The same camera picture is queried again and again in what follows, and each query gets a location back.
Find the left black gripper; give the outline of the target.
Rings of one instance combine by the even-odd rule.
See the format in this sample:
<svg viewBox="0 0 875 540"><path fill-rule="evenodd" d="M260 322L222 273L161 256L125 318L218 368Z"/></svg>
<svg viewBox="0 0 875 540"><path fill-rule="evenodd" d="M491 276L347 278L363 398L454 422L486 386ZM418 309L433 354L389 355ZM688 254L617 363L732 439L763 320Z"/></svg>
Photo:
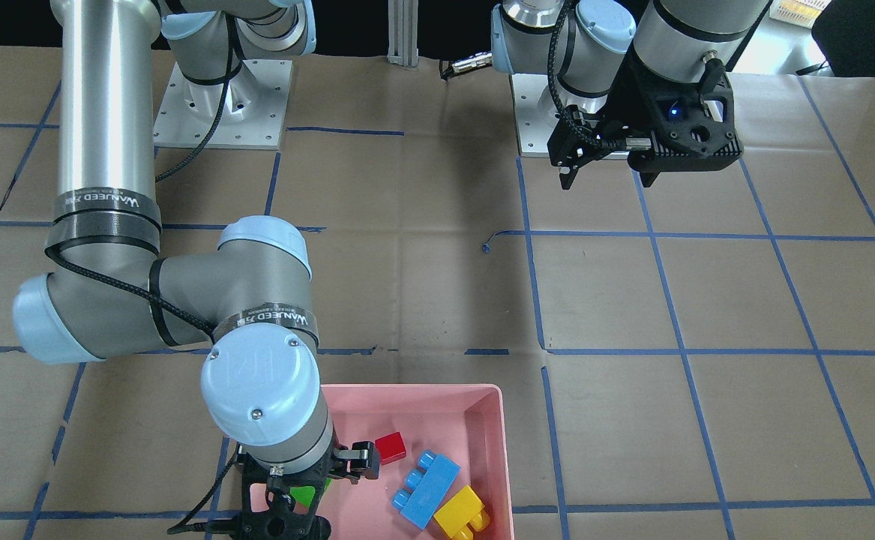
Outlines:
<svg viewBox="0 0 875 540"><path fill-rule="evenodd" d="M702 75L674 82L627 52L604 106L587 113L564 106L548 140L548 157L569 191L579 170L614 152L650 188L663 173L718 171L745 153L734 123L734 93L722 59L698 58Z"/></svg>

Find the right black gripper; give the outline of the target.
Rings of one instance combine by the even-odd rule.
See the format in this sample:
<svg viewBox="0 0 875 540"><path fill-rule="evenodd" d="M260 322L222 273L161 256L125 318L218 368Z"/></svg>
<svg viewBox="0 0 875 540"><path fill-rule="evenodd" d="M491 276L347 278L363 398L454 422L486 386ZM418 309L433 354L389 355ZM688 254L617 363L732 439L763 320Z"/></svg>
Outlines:
<svg viewBox="0 0 875 540"><path fill-rule="evenodd" d="M317 514L326 483L337 481L376 481L379 478L380 454L372 441L359 441L351 448L332 441L318 461L296 474L277 474L272 467L262 467L238 446L236 464L241 469L241 512L232 519L232 539L328 539L331 524ZM313 506L296 512L290 488L313 486L317 489Z"/></svg>

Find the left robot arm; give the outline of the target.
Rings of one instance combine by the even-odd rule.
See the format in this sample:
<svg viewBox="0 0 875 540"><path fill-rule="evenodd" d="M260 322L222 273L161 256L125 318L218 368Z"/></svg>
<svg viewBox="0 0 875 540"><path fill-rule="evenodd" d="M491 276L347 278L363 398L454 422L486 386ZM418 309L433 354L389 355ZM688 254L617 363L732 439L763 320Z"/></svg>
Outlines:
<svg viewBox="0 0 875 540"><path fill-rule="evenodd" d="M745 153L727 71L764 1L505 1L491 14L496 71L542 75L555 125L547 156L569 189L612 153L650 187L721 171Z"/></svg>

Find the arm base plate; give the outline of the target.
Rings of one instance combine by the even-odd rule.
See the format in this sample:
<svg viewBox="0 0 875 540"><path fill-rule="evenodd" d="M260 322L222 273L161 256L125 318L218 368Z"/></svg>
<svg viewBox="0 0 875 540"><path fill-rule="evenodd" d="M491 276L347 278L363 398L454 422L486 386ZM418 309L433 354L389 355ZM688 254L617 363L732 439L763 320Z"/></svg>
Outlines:
<svg viewBox="0 0 875 540"><path fill-rule="evenodd" d="M217 130L208 149L279 150L289 105L293 62L252 59L228 86ZM154 143L193 149L217 113L221 86L197 85L174 66L154 123Z"/></svg>
<svg viewBox="0 0 875 540"><path fill-rule="evenodd" d="M519 155L546 158L547 141L559 120L543 74L510 75Z"/></svg>

